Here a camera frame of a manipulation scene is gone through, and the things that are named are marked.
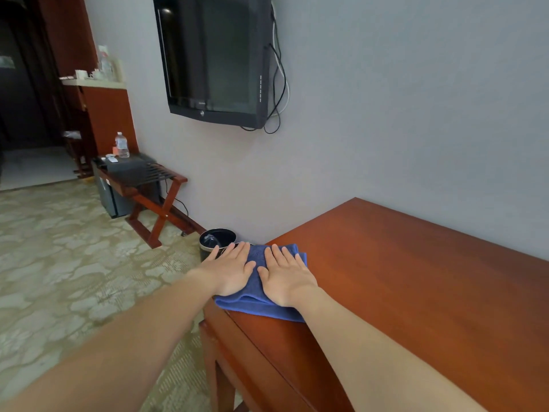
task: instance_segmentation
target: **patterned carpet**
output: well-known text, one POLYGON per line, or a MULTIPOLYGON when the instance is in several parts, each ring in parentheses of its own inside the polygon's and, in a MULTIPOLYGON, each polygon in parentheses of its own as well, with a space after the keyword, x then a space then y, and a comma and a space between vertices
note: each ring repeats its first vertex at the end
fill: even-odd
MULTIPOLYGON (((155 221, 142 214, 149 228, 155 221)), ((199 263, 198 235, 167 224, 151 250, 112 220, 95 184, 0 192, 0 401, 16 395, 137 298, 199 263)), ((209 411, 197 318, 143 405, 209 411)))

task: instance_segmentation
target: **wall-mounted tv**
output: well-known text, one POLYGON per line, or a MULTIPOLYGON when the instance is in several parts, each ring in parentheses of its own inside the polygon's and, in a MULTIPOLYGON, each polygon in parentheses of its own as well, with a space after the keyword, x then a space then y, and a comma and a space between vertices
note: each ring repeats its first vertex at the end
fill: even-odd
POLYGON ((262 128, 271 0, 154 0, 154 7, 170 111, 262 128))

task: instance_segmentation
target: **finger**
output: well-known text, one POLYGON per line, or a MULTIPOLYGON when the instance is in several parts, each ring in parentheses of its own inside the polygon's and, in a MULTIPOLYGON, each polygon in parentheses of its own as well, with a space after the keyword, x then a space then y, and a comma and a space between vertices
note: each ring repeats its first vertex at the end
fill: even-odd
POLYGON ((288 261, 286 260, 286 258, 284 257, 284 255, 282 254, 282 252, 280 251, 280 249, 276 244, 273 244, 273 256, 276 259, 276 262, 278 263, 279 266, 288 266, 288 261))
POLYGON ((264 268, 263 266, 259 266, 257 268, 257 273, 259 273, 259 277, 261 278, 261 283, 263 284, 263 286, 265 286, 269 281, 269 270, 264 268))
POLYGON ((204 260, 205 262, 209 262, 211 260, 215 260, 215 258, 217 257, 217 253, 219 253, 219 246, 215 246, 214 249, 211 251, 210 255, 208 257, 206 257, 206 260, 204 260))
POLYGON ((244 266, 244 276, 246 279, 248 279, 251 276, 251 273, 254 271, 256 263, 252 260, 251 262, 248 262, 244 266))
POLYGON ((244 242, 241 241, 240 243, 238 243, 237 247, 231 252, 230 254, 230 259, 236 259, 238 257, 238 255, 240 254, 240 252, 242 251, 242 249, 244 248, 244 242))
POLYGON ((301 256, 299 256, 299 253, 295 255, 295 261, 298 263, 299 267, 303 269, 308 269, 307 265, 305 264, 301 256))
POLYGON ((222 258, 228 257, 229 254, 233 251, 233 249, 234 249, 234 243, 230 243, 225 249, 225 251, 223 252, 223 254, 219 256, 219 258, 222 259, 222 258))
POLYGON ((251 249, 251 244, 244 243, 242 250, 240 251, 240 253, 238 253, 237 260, 241 263, 246 263, 246 260, 248 260, 248 254, 250 254, 250 249, 251 249))
POLYGON ((265 249, 265 262, 267 263, 268 269, 273 269, 278 266, 278 263, 275 259, 275 256, 273 256, 273 252, 270 247, 267 247, 265 249))
POLYGON ((295 261, 292 253, 290 253, 290 250, 286 249, 285 247, 282 248, 282 255, 286 258, 286 262, 288 262, 290 266, 298 265, 298 262, 295 261))

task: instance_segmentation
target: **tv frame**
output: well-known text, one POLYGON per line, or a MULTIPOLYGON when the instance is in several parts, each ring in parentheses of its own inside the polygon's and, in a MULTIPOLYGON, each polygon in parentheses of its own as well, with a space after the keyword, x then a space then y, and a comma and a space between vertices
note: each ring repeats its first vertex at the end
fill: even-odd
POLYGON ((163 35, 160 21, 160 9, 164 0, 153 0, 154 12, 156 17, 156 27, 158 30, 158 38, 160 43, 160 53, 162 57, 162 70, 164 72, 164 82, 166 88, 166 97, 172 114, 181 115, 184 117, 193 118, 199 121, 206 121, 216 124, 229 124, 231 126, 242 126, 249 128, 263 128, 267 122, 269 91, 270 91, 270 64, 272 49, 272 26, 273 18, 271 15, 271 0, 257 0, 257 40, 258 52, 262 55, 257 55, 251 62, 251 72, 259 77, 256 82, 257 107, 254 114, 243 112, 226 112, 226 111, 211 111, 192 109, 174 103, 174 98, 170 96, 169 79, 166 65, 166 56, 162 45, 163 35))

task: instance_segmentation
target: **hand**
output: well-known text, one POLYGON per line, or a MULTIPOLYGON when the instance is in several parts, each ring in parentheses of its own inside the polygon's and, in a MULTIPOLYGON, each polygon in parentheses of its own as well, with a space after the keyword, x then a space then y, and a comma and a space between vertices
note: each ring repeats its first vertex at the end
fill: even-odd
POLYGON ((315 277, 301 260, 299 254, 295 257, 285 247, 282 251, 275 244, 265 249, 267 269, 257 268, 265 295, 280 306, 295 308, 300 291, 307 288, 318 288, 315 277))
POLYGON ((242 290, 254 270, 255 262, 246 263, 250 243, 231 243, 218 258, 219 246, 215 246, 208 258, 196 269, 199 275, 212 285, 214 295, 229 296, 242 290))

